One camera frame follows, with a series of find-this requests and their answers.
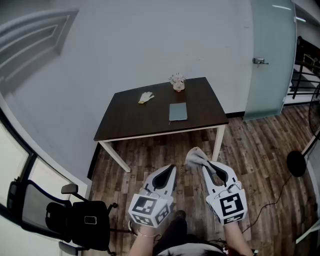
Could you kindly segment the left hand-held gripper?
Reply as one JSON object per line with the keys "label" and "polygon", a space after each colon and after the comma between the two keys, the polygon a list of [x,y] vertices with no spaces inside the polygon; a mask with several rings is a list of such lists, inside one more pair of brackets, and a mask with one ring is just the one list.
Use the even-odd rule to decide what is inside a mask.
{"label": "left hand-held gripper", "polygon": [[151,173],[132,197],[128,213],[139,225],[158,228],[172,212],[177,168],[169,164]]}

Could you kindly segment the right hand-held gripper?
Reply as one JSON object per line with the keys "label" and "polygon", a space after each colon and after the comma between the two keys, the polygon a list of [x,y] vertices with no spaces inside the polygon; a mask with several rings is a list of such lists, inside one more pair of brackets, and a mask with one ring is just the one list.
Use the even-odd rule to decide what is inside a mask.
{"label": "right hand-held gripper", "polygon": [[[206,202],[210,210],[223,226],[245,218],[248,205],[245,190],[234,170],[223,163],[211,161],[213,173],[207,166],[202,166],[202,173],[207,188]],[[222,189],[222,181],[227,189]]]}

